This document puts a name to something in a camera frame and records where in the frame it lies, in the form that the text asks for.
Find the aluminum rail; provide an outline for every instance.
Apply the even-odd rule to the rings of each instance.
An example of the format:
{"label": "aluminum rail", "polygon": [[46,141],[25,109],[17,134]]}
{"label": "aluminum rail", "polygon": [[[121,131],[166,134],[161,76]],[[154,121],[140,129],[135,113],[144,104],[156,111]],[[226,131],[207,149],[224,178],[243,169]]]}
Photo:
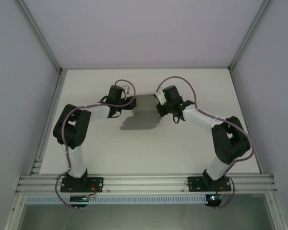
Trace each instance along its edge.
{"label": "aluminum rail", "polygon": [[[103,195],[132,194],[214,194],[215,192],[189,192],[186,184],[188,176],[201,174],[147,174],[147,175],[100,175],[89,176],[104,178]],[[271,174],[229,174],[236,187],[236,194],[276,193],[274,178]],[[57,175],[33,174],[21,176],[16,194],[49,195],[55,193]]]}

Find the white wall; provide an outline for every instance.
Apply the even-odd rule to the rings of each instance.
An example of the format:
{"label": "white wall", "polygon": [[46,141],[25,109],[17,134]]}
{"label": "white wall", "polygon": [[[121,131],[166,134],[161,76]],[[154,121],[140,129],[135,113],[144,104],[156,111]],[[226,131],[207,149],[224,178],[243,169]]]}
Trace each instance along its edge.
{"label": "white wall", "polygon": [[274,1],[234,78],[266,173],[288,213],[288,0]]}
{"label": "white wall", "polygon": [[0,229],[28,173],[57,73],[12,0],[0,0]]}
{"label": "white wall", "polygon": [[230,64],[262,0],[25,0],[64,68]]}

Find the white table surface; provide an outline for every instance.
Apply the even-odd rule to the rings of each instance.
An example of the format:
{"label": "white table surface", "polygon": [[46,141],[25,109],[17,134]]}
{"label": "white table surface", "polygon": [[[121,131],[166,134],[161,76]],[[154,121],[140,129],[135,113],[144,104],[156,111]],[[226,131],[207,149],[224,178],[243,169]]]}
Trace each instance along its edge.
{"label": "white table surface", "polygon": [[[66,104],[95,104],[108,94],[115,80],[130,80],[137,95],[142,95],[153,93],[169,76],[184,77],[193,85],[200,108],[218,116],[234,115],[246,129],[227,69],[92,69],[67,71],[52,130]],[[184,100],[193,101],[191,89],[182,80],[169,80],[163,88],[173,84]],[[150,130],[121,130],[130,116],[131,111],[123,111],[119,118],[90,124],[83,144],[89,173],[202,173],[215,157],[211,133],[196,125],[183,121],[174,124],[172,116],[167,115]],[[62,146],[51,134],[40,173],[59,174],[66,169]],[[230,172],[259,173],[259,169],[252,157],[237,163]]]}

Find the robotic arm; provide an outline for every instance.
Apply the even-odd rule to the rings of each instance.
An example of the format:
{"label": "robotic arm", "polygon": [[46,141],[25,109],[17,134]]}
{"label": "robotic arm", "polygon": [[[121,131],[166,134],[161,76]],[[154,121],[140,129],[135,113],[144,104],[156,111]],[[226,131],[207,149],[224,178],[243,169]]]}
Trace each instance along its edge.
{"label": "robotic arm", "polygon": [[[66,160],[70,168],[65,174],[62,181],[64,186],[61,187],[61,192],[86,192],[90,191],[90,185],[94,184],[96,178],[89,178],[87,168],[85,166],[82,154],[82,144],[85,140],[89,123],[106,118],[115,118],[118,112],[121,114],[122,110],[131,110],[136,106],[134,97],[126,97],[124,89],[117,85],[112,85],[109,94],[104,96],[99,104],[89,106],[85,109],[77,109],[76,106],[68,104],[63,109],[54,129],[53,136],[57,139],[58,143],[62,145],[64,152],[66,146],[62,138],[62,126],[64,120],[67,122],[64,127],[64,138],[67,144]],[[97,183],[97,192],[102,191],[102,186]]]}
{"label": "robotic arm", "polygon": [[[225,184],[228,183],[224,174],[232,167],[235,159],[244,155],[251,147],[246,134],[242,133],[244,131],[239,119],[234,116],[215,118],[209,112],[200,110],[194,102],[184,101],[173,85],[155,92],[154,96],[157,100],[156,108],[161,117],[172,114],[175,123],[180,120],[191,122],[212,134],[216,157],[203,172],[201,181],[204,189],[202,191],[217,191],[217,188],[220,185],[223,186],[224,182]],[[88,192],[92,189],[88,185],[96,183],[97,180],[100,180],[101,184],[103,183],[103,178],[88,177],[83,160],[82,143],[85,140],[88,125],[95,120],[118,117],[115,116],[117,112],[121,113],[123,109],[131,110],[135,106],[135,99],[126,97],[124,89],[117,85],[112,85],[108,96],[103,97],[97,105],[84,107],[85,109],[76,109],[77,107],[71,104],[65,106],[53,130],[53,136],[65,148],[61,134],[63,123],[67,119],[64,127],[64,137],[70,168],[67,173],[62,174],[65,178],[62,181],[61,192]],[[99,188],[96,192],[102,192],[102,186]]]}
{"label": "robotic arm", "polygon": [[[161,116],[172,114],[174,122],[177,118],[175,123],[180,120],[191,122],[212,134],[216,157],[203,172],[203,179],[208,189],[218,188],[224,181],[224,173],[231,167],[233,161],[250,149],[247,137],[235,127],[207,116],[212,115],[209,112],[200,112],[196,109],[194,102],[183,101],[174,85],[155,92],[154,95],[157,99],[156,107]],[[226,120],[243,129],[238,118],[232,116]]]}

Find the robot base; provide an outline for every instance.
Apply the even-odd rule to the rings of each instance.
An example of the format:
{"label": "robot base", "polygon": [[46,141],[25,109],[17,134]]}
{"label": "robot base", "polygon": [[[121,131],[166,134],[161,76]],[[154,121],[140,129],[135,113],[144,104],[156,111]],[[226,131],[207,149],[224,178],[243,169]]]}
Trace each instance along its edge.
{"label": "robot base", "polygon": [[224,189],[226,189],[227,192],[231,191],[229,179],[224,176],[213,181],[209,187],[203,176],[189,176],[187,183],[189,192],[224,192]]}
{"label": "robot base", "polygon": [[103,177],[88,177],[86,170],[81,178],[75,178],[67,174],[66,177],[62,179],[60,192],[93,193],[94,190],[96,190],[97,193],[101,193],[103,185],[104,185]]}

